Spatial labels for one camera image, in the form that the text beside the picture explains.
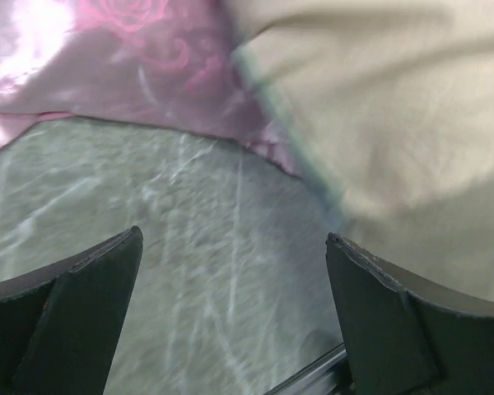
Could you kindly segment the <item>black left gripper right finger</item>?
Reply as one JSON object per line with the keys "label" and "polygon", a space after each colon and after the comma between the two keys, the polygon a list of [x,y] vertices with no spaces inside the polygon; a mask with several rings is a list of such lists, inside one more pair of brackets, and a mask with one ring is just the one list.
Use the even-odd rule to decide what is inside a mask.
{"label": "black left gripper right finger", "polygon": [[336,234],[326,263],[358,394],[494,394],[494,303]]}

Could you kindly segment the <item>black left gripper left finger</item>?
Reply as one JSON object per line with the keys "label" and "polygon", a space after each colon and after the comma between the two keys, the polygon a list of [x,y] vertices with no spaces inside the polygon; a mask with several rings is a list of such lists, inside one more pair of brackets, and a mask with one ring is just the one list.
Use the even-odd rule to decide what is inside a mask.
{"label": "black left gripper left finger", "polygon": [[104,392],[142,251],[134,226],[0,282],[0,394]]}

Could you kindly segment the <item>blue-grey pillowcase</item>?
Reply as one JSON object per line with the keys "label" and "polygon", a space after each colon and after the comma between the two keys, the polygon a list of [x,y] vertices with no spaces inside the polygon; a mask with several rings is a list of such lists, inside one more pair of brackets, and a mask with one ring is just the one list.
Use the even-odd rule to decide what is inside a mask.
{"label": "blue-grey pillowcase", "polygon": [[323,166],[312,156],[302,133],[307,129],[299,113],[282,90],[263,78],[259,60],[246,44],[233,52],[240,74],[250,85],[263,109],[276,121],[286,140],[287,151],[301,173],[303,183],[318,201],[326,226],[335,232],[343,230],[347,216],[342,209],[343,190],[329,180]]}

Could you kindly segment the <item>white pillow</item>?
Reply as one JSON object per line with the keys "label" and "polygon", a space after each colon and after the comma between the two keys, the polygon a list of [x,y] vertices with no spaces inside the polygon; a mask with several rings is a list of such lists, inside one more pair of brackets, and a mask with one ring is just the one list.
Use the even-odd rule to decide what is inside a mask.
{"label": "white pillow", "polygon": [[494,1],[229,1],[343,190],[341,233],[494,301]]}

